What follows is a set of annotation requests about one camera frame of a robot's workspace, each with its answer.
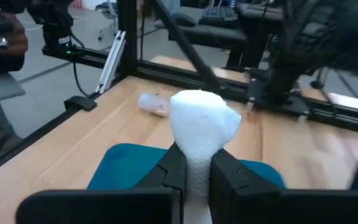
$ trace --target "wooden table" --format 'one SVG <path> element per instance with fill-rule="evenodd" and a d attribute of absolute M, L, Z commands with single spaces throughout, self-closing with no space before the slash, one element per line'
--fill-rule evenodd
<path fill-rule="evenodd" d="M 191 69 L 188 62 L 157 57 L 155 62 Z M 246 82 L 244 74 L 215 69 L 219 76 Z M 14 223 L 18 204 L 45 189 L 84 189 L 111 146 L 131 142 L 168 148 L 169 119 L 137 107 L 142 92 L 172 96 L 180 89 L 128 77 L 0 167 L 0 224 Z M 230 102 L 245 113 L 245 106 Z M 238 159 L 266 162 L 283 175 L 288 188 L 344 189 L 358 161 L 358 133 L 321 123 L 253 111 L 236 138 L 225 146 Z"/>

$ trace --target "plastic cup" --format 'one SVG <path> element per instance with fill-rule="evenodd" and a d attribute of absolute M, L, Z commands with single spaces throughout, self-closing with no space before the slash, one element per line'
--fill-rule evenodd
<path fill-rule="evenodd" d="M 159 116 L 167 117 L 170 114 L 170 100 L 164 96 L 142 93 L 137 100 L 137 105 L 140 109 Z"/>

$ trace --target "blue fabric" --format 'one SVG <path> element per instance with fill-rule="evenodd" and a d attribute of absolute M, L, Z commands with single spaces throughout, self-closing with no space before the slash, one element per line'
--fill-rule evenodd
<path fill-rule="evenodd" d="M 166 149 L 136 144 L 117 144 L 104 155 L 88 189 L 128 189 L 138 183 L 164 156 Z M 281 175 L 263 162 L 241 161 L 262 177 L 285 188 Z"/>

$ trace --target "ring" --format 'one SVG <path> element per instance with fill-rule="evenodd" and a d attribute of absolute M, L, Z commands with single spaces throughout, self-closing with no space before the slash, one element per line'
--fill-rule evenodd
<path fill-rule="evenodd" d="M 5 37 L 0 37 L 0 48 L 7 48 L 9 45 L 9 42 Z"/>

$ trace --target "white foam object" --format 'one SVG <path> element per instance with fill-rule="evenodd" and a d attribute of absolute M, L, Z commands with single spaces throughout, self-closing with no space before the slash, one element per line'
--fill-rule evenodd
<path fill-rule="evenodd" d="M 211 158 L 234 138 L 241 115 L 214 93 L 184 90 L 171 97 L 170 120 L 173 138 L 187 162 L 185 223 L 211 223 Z"/>

